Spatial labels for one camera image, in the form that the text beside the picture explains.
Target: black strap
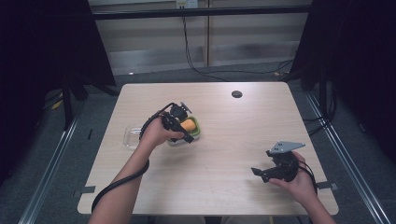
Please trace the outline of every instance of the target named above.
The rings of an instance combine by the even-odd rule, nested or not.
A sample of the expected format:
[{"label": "black strap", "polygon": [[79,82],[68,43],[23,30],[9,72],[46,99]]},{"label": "black strap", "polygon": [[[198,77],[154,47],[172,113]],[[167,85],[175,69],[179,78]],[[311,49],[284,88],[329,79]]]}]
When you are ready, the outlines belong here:
[{"label": "black strap", "polygon": [[114,188],[119,187],[120,185],[123,185],[131,180],[138,178],[139,176],[144,174],[148,169],[149,169],[149,161],[146,162],[146,165],[141,170],[139,170],[137,173],[135,173],[133,175],[129,175],[127,177],[124,177],[123,179],[120,179],[120,180],[110,184],[109,186],[105,187],[104,189],[102,189],[102,191],[100,191],[99,194],[96,196],[95,200],[93,200],[92,212],[95,209],[96,205],[99,203],[100,199],[105,194],[107,194],[109,191],[113,190]]}]

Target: gray floor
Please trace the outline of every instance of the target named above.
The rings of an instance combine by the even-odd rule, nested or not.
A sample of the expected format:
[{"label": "gray floor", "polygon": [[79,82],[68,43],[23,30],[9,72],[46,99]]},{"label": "gray floor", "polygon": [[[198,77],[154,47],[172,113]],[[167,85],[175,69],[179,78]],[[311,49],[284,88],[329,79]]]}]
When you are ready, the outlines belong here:
[{"label": "gray floor", "polygon": [[[216,76],[229,81],[277,81],[274,73],[278,63],[254,63],[222,67],[201,68],[207,71],[254,71],[259,73],[226,72]],[[116,76],[118,86],[125,83],[150,82],[206,82],[220,81],[213,77],[198,75],[190,69]],[[300,81],[289,83],[291,92],[303,119],[312,119],[315,114],[308,103]],[[106,125],[110,119],[117,97],[109,96],[94,88],[87,87],[90,97],[86,102],[74,101],[74,108],[82,105],[82,112],[76,129],[67,145],[56,176],[49,185],[45,200],[40,204],[38,214],[33,217],[36,223],[85,223],[88,216],[78,213],[79,197],[74,192],[85,186],[97,149],[100,146]],[[338,100],[338,108],[332,122],[354,162],[364,176],[371,190],[380,201],[389,217],[389,223],[396,221],[396,165],[389,161],[379,149],[375,139],[363,133],[357,117]],[[18,223],[29,200],[40,182],[51,159],[54,149],[63,134],[64,112],[62,106],[56,110],[46,110],[35,132],[35,140],[28,154],[23,157],[14,175],[0,188],[0,223]],[[318,122],[306,125],[308,131],[318,127]],[[375,223],[355,184],[341,163],[326,133],[320,131],[311,140],[318,153],[323,169],[329,180],[340,187],[334,192],[340,211],[334,216],[337,223]],[[132,223],[147,223],[146,217],[134,217]],[[296,217],[276,217],[275,223],[298,223]]]}]

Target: wooden table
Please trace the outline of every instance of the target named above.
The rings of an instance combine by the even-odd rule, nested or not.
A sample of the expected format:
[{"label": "wooden table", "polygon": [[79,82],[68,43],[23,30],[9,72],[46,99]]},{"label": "wooden table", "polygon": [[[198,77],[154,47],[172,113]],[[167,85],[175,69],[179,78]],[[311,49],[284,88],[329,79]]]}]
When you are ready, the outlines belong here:
[{"label": "wooden table", "polygon": [[[241,91],[241,98],[232,97]],[[283,189],[264,184],[250,167],[274,167],[265,151],[276,141],[306,143],[297,149],[318,182],[326,176],[287,84],[281,82],[128,84],[108,123],[78,211],[89,214],[94,197],[133,153],[123,143],[125,128],[144,123],[171,102],[183,101],[201,126],[191,144],[158,146],[144,174],[134,214],[289,216],[306,214]],[[329,189],[319,198],[334,215]]]}]

